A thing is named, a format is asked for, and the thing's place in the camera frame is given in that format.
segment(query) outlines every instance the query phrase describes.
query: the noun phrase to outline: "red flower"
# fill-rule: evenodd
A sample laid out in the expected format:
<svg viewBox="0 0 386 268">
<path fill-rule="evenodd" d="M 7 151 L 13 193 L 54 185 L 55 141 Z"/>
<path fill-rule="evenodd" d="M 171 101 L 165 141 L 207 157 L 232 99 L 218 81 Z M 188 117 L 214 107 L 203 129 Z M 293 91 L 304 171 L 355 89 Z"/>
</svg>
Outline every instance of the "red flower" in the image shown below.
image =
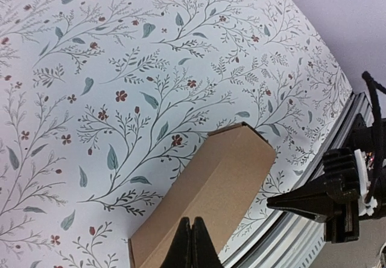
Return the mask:
<svg viewBox="0 0 386 268">
<path fill-rule="evenodd" d="M 60 242 L 58 241 L 59 240 L 59 236 L 54 236 L 54 235 L 51 235 L 51 244 L 52 245 L 60 245 Z"/>
<path fill-rule="evenodd" d="M 63 145 L 70 144 L 71 143 L 71 135 L 67 134 L 67 136 L 62 135 Z"/>
<path fill-rule="evenodd" d="M 173 139 L 171 145 L 173 146 L 177 146 L 177 145 L 181 145 L 182 144 L 182 137 L 177 134 L 176 136 L 172 136 L 171 139 Z"/>
<path fill-rule="evenodd" d="M 102 109 L 102 111 L 99 111 L 98 113 L 98 118 L 100 120 L 105 120 L 105 119 L 108 119 L 108 115 L 106 114 L 106 110 Z"/>
<path fill-rule="evenodd" d="M 98 47 L 98 44 L 96 42 L 92 42 L 90 44 L 90 48 L 92 48 L 92 49 L 96 49 L 97 47 Z"/>
<path fill-rule="evenodd" d="M 115 94 L 116 94 L 115 101 L 117 101 L 117 102 L 126 101 L 127 94 L 125 91 L 123 91 L 123 90 L 122 91 L 116 91 Z"/>
<path fill-rule="evenodd" d="M 72 94 L 71 96 L 67 97 L 67 100 L 70 101 L 70 103 L 72 104 L 72 103 L 75 102 L 77 99 L 76 99 L 75 95 Z"/>
<path fill-rule="evenodd" d="M 1 44 L 2 45 L 5 45 L 6 43 L 8 43 L 10 41 L 10 39 L 8 37 L 5 37 L 3 38 L 3 40 L 1 41 Z"/>
<path fill-rule="evenodd" d="M 22 140 L 28 140 L 28 137 L 30 135 L 29 131 L 22 131 Z"/>
<path fill-rule="evenodd" d="M 196 87 L 197 85 L 196 85 L 196 81 L 195 80 L 188 80 L 188 86 L 190 87 L 190 88 L 194 88 L 194 87 Z"/>
<path fill-rule="evenodd" d="M 259 42 L 259 37 L 256 37 L 255 35 L 252 35 L 252 40 L 253 40 L 255 43 L 258 43 L 258 42 Z"/>
</svg>

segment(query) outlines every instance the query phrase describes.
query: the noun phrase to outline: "black plastic part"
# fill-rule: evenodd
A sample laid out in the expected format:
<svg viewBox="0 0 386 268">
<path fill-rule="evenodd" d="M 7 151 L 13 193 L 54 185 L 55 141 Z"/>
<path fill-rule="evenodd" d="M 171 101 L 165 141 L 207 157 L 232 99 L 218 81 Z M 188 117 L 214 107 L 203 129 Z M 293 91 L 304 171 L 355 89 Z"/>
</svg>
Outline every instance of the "black plastic part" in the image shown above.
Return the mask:
<svg viewBox="0 0 386 268">
<path fill-rule="evenodd" d="M 205 222 L 201 217 L 180 220 L 169 251 L 160 268 L 224 268 L 218 259 Z"/>
<path fill-rule="evenodd" d="M 349 148 L 323 155 L 324 175 L 289 193 L 267 200 L 269 208 L 326 223 L 325 240 L 344 243 L 359 237 L 359 179 Z"/>
<path fill-rule="evenodd" d="M 160 268 L 192 267 L 192 230 L 189 218 L 182 218 Z"/>
</svg>

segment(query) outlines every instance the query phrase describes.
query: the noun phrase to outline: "black cable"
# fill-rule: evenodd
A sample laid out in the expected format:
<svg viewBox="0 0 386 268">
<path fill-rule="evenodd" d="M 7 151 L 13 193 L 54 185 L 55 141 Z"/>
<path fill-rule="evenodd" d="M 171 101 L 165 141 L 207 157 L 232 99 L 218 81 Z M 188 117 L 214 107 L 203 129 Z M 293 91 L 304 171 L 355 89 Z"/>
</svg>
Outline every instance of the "black cable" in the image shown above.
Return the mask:
<svg viewBox="0 0 386 268">
<path fill-rule="evenodd" d="M 382 128 L 382 115 L 381 107 L 379 105 L 377 89 L 382 93 L 386 94 L 386 88 L 381 84 L 374 81 L 373 77 L 368 73 L 364 72 L 362 78 L 365 80 L 367 88 L 369 89 L 370 101 L 372 103 L 372 113 L 374 117 L 372 140 L 374 141 L 375 152 L 374 152 L 374 169 L 373 178 L 370 184 L 369 193 L 366 196 L 365 203 L 369 203 L 371 198 L 374 196 L 376 183 L 382 173 L 382 164 L 384 161 L 384 130 Z"/>
</svg>

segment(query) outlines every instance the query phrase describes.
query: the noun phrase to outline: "gray floor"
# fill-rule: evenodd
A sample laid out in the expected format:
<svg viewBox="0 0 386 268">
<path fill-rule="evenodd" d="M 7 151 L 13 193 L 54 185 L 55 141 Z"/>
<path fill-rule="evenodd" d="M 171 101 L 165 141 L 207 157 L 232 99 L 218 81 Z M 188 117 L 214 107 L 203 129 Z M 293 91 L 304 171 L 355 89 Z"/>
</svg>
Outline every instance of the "gray floor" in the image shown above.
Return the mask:
<svg viewBox="0 0 386 268">
<path fill-rule="evenodd" d="M 337 58 L 354 91 L 363 71 L 386 86 L 386 0 L 293 0 Z M 380 96 L 386 115 L 386 96 Z M 361 223 L 360 241 L 327 244 L 312 268 L 373 267 L 386 241 L 386 219 Z"/>
</svg>

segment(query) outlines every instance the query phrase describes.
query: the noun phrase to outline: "brown cardboard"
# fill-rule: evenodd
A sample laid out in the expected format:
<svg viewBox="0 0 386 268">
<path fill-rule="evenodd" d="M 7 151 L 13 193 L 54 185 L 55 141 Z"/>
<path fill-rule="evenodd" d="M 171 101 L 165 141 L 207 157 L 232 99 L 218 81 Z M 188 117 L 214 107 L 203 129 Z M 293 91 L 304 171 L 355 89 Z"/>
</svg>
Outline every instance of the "brown cardboard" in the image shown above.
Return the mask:
<svg viewBox="0 0 386 268">
<path fill-rule="evenodd" d="M 276 157 L 246 123 L 215 132 L 129 241 L 133 268 L 157 268 L 182 217 L 204 219 L 219 253 L 257 195 Z"/>
</svg>

